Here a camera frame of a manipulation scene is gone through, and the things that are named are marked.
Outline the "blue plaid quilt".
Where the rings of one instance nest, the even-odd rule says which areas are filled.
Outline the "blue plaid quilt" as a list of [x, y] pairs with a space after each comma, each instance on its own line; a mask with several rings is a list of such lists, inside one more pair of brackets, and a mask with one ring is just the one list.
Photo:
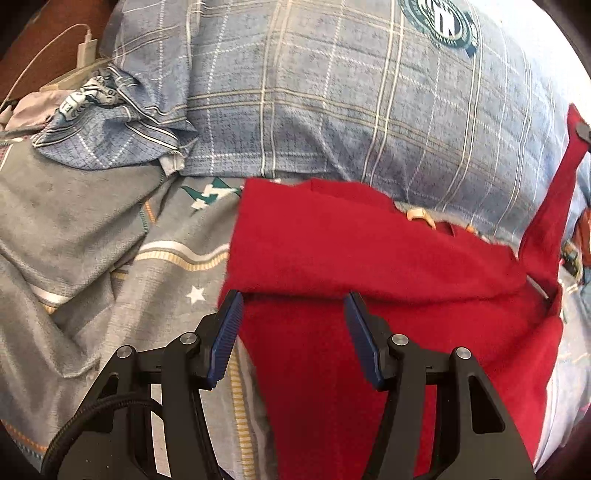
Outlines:
[[518, 239], [590, 113], [531, 1], [122, 1], [109, 65], [35, 137], [86, 170], [320, 177]]

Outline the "grey patterned bed sheet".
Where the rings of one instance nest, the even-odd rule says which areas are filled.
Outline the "grey patterned bed sheet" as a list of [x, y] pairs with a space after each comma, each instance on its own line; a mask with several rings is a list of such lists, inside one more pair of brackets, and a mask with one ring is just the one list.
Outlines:
[[[116, 350], [165, 347], [218, 311], [232, 291], [224, 287], [230, 243], [250, 180], [264, 179], [166, 177], [157, 163], [83, 171], [27, 139], [2, 148], [3, 478], [58, 479], [55, 436]], [[510, 246], [460, 218], [392, 201], [490, 243], [521, 242]], [[562, 238], [560, 257], [563, 246]], [[568, 434], [589, 423], [590, 329], [565, 303], [573, 280], [560, 257], [563, 331], [532, 465], [586, 479], [589, 462], [568, 464], [566, 456], [584, 444]], [[227, 479], [282, 479], [242, 323], [224, 376], [200, 393], [208, 434]]]

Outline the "brown wooden headboard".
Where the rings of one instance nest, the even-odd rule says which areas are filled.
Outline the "brown wooden headboard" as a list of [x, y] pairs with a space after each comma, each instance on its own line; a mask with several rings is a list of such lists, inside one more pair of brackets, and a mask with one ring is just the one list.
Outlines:
[[87, 30], [102, 37], [114, 1], [3, 1], [1, 97], [20, 98], [76, 66]]

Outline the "red knit garment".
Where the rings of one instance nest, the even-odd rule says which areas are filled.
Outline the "red knit garment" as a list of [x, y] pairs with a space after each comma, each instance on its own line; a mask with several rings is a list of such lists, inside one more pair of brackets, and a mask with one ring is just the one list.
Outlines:
[[[239, 336], [256, 369], [283, 479], [363, 476], [387, 393], [363, 375], [345, 299], [420, 347], [469, 349], [508, 410], [532, 463], [562, 322], [560, 247], [589, 145], [567, 116], [568, 145], [520, 245], [399, 210], [358, 183], [245, 184], [225, 289], [245, 300]], [[426, 389], [415, 478], [425, 478], [436, 389]]]

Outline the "red plastic bag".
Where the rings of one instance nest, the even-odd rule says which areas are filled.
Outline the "red plastic bag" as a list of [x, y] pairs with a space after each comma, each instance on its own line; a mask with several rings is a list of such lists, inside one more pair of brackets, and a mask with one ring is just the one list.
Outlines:
[[589, 267], [591, 265], [589, 216], [582, 215], [578, 219], [573, 232], [572, 241], [579, 248], [582, 254], [583, 266]]

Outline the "white phone charger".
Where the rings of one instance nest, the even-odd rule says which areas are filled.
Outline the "white phone charger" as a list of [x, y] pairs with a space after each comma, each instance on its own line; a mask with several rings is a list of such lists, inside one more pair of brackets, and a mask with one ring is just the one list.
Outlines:
[[96, 60], [97, 40], [86, 38], [77, 47], [76, 68], [81, 69], [90, 66]]

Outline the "pale crumpled garment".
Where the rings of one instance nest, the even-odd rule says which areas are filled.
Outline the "pale crumpled garment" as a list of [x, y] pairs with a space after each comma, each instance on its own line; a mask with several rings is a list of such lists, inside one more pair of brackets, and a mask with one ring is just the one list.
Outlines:
[[66, 75], [63, 79], [29, 93], [1, 113], [1, 138], [16, 138], [37, 133], [54, 118], [78, 119], [96, 102], [104, 87], [104, 67]]

